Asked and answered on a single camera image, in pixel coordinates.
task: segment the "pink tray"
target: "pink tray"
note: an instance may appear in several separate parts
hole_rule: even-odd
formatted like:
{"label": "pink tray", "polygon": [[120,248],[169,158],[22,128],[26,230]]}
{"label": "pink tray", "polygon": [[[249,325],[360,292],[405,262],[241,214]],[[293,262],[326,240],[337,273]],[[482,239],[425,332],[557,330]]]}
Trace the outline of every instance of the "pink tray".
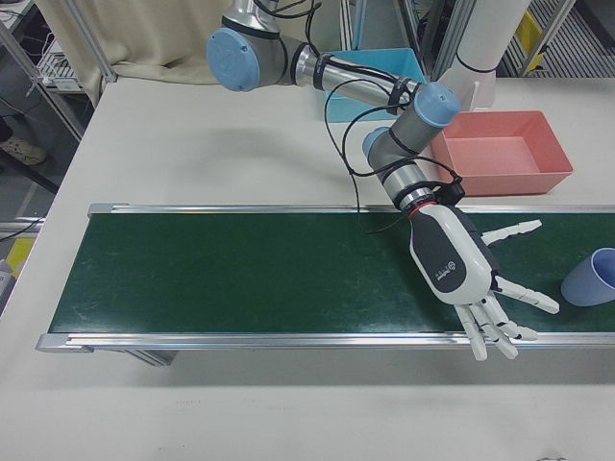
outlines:
{"label": "pink tray", "polygon": [[431,152],[463,177],[467,196],[544,194],[573,172],[540,111],[462,112]]}

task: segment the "robotic arm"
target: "robotic arm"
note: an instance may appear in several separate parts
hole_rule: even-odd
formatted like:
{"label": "robotic arm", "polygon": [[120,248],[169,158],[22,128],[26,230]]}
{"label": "robotic arm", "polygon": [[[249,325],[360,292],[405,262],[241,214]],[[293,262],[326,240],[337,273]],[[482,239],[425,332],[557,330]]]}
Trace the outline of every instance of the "robotic arm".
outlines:
{"label": "robotic arm", "polygon": [[319,54],[308,43],[282,36],[274,17],[280,16],[277,7],[277,0],[234,0],[223,27],[208,43],[209,66],[218,82],[234,91],[313,85],[372,106],[388,106],[398,114],[390,128],[367,135],[363,152],[394,206],[411,223],[412,258],[433,294],[455,308],[477,360],[487,356],[481,330],[506,357],[514,358],[518,352],[511,339],[535,340],[537,333],[509,320],[495,293],[550,313],[559,306],[546,295],[503,279],[488,246],[532,231],[540,222],[480,235],[455,208],[464,194],[460,184],[435,188],[413,161],[460,111],[455,94],[440,83],[397,78]]}

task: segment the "black cable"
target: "black cable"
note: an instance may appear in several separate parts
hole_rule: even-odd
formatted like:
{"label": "black cable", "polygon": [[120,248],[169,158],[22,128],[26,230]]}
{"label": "black cable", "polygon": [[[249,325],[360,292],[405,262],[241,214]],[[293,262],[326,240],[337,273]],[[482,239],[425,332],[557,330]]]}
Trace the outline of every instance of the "black cable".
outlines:
{"label": "black cable", "polygon": [[[375,86],[379,87],[389,97],[390,97],[390,93],[382,85],[379,85],[376,82],[373,82],[373,81],[370,81],[370,80],[366,80],[366,79],[354,79],[354,80],[343,82],[343,83],[337,85],[331,91],[331,93],[327,97],[327,100],[325,101],[325,108],[324,108],[325,127],[327,129],[327,133],[329,135],[329,138],[331,139],[332,144],[335,147],[335,150],[337,151],[337,153],[339,154],[340,158],[342,159],[342,161],[344,163],[344,166],[346,167],[346,170],[348,171],[348,174],[350,175],[351,180],[353,182],[353,187],[354,187],[354,190],[355,190],[355,198],[357,200],[357,217],[360,215],[360,198],[359,198],[359,194],[358,194],[358,186],[357,186],[356,178],[366,178],[366,177],[370,177],[370,176],[375,176],[375,175],[378,175],[379,173],[383,173],[385,171],[388,171],[391,168],[398,168],[398,167],[406,165],[406,164],[414,163],[415,160],[422,160],[422,161],[427,161],[429,163],[436,164],[436,165],[444,168],[453,177],[453,180],[451,182],[440,182],[440,181],[430,182],[430,184],[432,184],[433,187],[443,187],[443,186],[447,186],[447,185],[450,185],[450,184],[461,182],[462,178],[458,175],[458,173],[453,168],[451,168],[447,164],[442,163],[441,161],[435,160],[433,158],[427,158],[427,157],[422,157],[422,156],[418,155],[416,152],[412,151],[406,145],[404,145],[402,143],[402,141],[400,141],[399,139],[397,139],[398,144],[401,144],[401,147],[405,150],[405,152],[410,153],[411,157],[401,158],[401,159],[396,160],[396,161],[394,161],[394,162],[392,162],[392,163],[390,163],[388,165],[384,165],[382,168],[378,168],[378,169],[373,170],[373,171],[368,172],[368,173],[359,173],[358,171],[356,171],[352,167],[350,162],[348,161],[348,157],[347,157],[347,154],[346,154],[346,140],[348,138],[348,135],[350,133],[351,128],[355,125],[356,122],[358,122],[363,117],[369,115],[370,113],[374,113],[376,111],[385,110],[385,109],[406,108],[407,104],[409,104],[409,103],[407,103],[407,104],[396,104],[396,105],[379,106],[377,108],[372,108],[372,109],[369,109],[369,110],[365,110],[364,112],[360,113],[358,116],[356,116],[350,122],[348,127],[346,127],[346,130],[344,131],[344,134],[342,136],[342,145],[341,145],[341,148],[340,148],[339,145],[335,142],[335,139],[334,139],[333,134],[331,132],[331,127],[329,125],[329,118],[328,118],[329,102],[330,102],[332,96],[335,94],[335,92],[339,88],[341,88],[344,85],[348,85],[348,84],[354,83],[354,82],[368,82],[368,83],[370,83],[372,85],[375,85]],[[367,230],[365,227],[362,226],[362,224],[360,223],[360,220],[358,221],[358,224],[361,226],[363,231],[365,231],[366,233],[378,233],[378,232],[387,231],[387,230],[393,228],[394,226],[396,226],[399,222],[401,222],[405,218],[406,218],[406,216],[402,213],[402,215],[397,220],[395,220],[393,223],[390,223],[389,225],[385,226],[384,228],[381,228],[381,229],[378,229],[378,230]]]}
{"label": "black cable", "polygon": [[289,3],[288,5],[284,5],[283,7],[276,8],[275,10],[273,10],[273,12],[275,12],[275,13],[284,12],[286,10],[290,10],[293,7],[298,7],[299,5],[302,5],[302,4],[306,3],[306,1],[307,0],[299,0],[299,1],[294,2],[294,3]]}
{"label": "black cable", "polygon": [[3,12],[4,14],[8,14],[10,16],[15,16],[15,17],[21,17],[21,18],[26,17],[25,14],[22,14],[20,12],[12,12],[11,10],[0,10],[0,12]]}
{"label": "black cable", "polygon": [[[376,82],[373,82],[371,80],[367,80],[367,79],[354,79],[354,80],[349,80],[347,82],[343,82],[343,83],[339,84],[338,86],[336,86],[331,91],[331,93],[327,97],[327,101],[325,101],[325,108],[324,108],[325,128],[327,129],[327,133],[329,134],[329,138],[331,139],[331,142],[332,142],[333,146],[335,147],[335,150],[337,151],[337,153],[339,154],[340,158],[342,159],[342,161],[344,163],[344,166],[346,167],[346,170],[348,171],[348,175],[350,176],[351,181],[353,182],[353,189],[355,191],[355,200],[356,200],[356,203],[357,203],[357,223],[361,227],[363,232],[368,233],[368,234],[374,234],[374,233],[380,233],[380,232],[388,231],[389,229],[393,228],[394,226],[399,224],[401,221],[406,219],[406,216],[404,214],[401,214],[394,222],[387,224],[383,228],[379,228],[379,229],[375,229],[375,230],[368,230],[368,229],[366,229],[363,226],[363,224],[361,223],[361,221],[360,221],[361,204],[360,204],[360,197],[359,197],[359,194],[358,194],[358,184],[357,184],[356,175],[353,173],[354,169],[351,167],[350,163],[348,162],[348,159],[342,153],[342,151],[339,149],[339,146],[335,142],[335,138],[333,137],[333,133],[331,132],[331,127],[329,125],[329,118],[328,118],[329,101],[331,100],[332,96],[342,86],[350,84],[350,83],[354,83],[354,82],[367,82],[369,84],[377,86],[384,93],[388,94],[388,91],[382,85],[380,85],[380,84],[378,84]],[[383,109],[387,109],[387,108],[388,107],[380,107],[380,108],[369,109],[369,110],[366,110],[365,112],[362,112],[357,118],[360,119],[360,118],[362,118],[362,117],[364,117],[364,116],[366,116],[366,115],[368,115],[368,114],[370,114],[372,112],[376,112],[378,110],[383,110]]]}
{"label": "black cable", "polygon": [[305,29],[305,34],[306,34],[306,40],[307,40],[307,45],[309,46],[309,50],[316,56],[319,57],[320,56],[320,51],[318,51],[318,48],[316,48],[316,45],[314,44],[314,42],[311,39],[311,25],[312,22],[314,20],[314,15],[316,14],[316,8],[315,8],[315,0],[311,0],[311,3],[309,5],[309,9],[310,9],[310,13],[307,15],[306,17],[306,29]]}
{"label": "black cable", "polygon": [[278,17],[279,19],[297,19],[298,17],[309,16],[314,11],[316,11],[320,7],[322,7],[322,3],[321,2],[318,2],[318,3],[314,4],[314,2],[312,0],[311,7],[308,10],[305,10],[304,12],[296,12],[296,13],[293,13],[293,14],[279,14],[275,10],[269,10],[267,7],[265,7],[263,5],[263,3],[260,0],[254,0],[254,3],[257,5],[257,7],[259,7],[261,10],[263,10],[267,14],[269,14],[269,15],[271,15],[273,17]]}
{"label": "black cable", "polygon": [[38,224],[41,220],[45,219],[47,215],[43,215],[40,216],[38,219],[36,219],[35,221],[33,221],[32,223],[30,223],[27,227],[25,227],[22,230],[18,230],[17,232],[12,233],[11,235],[7,235],[6,237],[2,237],[0,238],[0,242],[5,242],[7,240],[11,240],[12,238],[17,237],[18,235],[21,235],[24,232],[29,231],[31,228],[33,228],[36,224]]}

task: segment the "blue cup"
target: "blue cup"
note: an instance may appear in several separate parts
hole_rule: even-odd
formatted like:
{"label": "blue cup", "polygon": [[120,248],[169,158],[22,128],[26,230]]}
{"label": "blue cup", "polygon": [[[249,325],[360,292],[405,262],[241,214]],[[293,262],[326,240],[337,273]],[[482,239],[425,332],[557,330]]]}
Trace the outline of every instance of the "blue cup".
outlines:
{"label": "blue cup", "polygon": [[615,300],[615,248],[600,248],[586,257],[561,284],[564,299],[588,306]]}

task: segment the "white table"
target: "white table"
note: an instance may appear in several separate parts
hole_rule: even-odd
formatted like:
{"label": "white table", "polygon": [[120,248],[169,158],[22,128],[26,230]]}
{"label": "white table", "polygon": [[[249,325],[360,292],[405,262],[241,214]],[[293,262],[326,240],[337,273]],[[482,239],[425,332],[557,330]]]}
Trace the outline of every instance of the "white table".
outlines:
{"label": "white table", "polygon": [[[498,109],[543,110],[577,171],[547,196],[466,203],[612,201],[615,81],[498,93]],[[307,88],[108,86],[0,319],[0,459],[612,459],[614,351],[182,352],[166,369],[34,351],[91,203],[351,204],[321,101]],[[359,166],[378,125],[353,138]],[[361,196],[387,204],[376,181]]]}

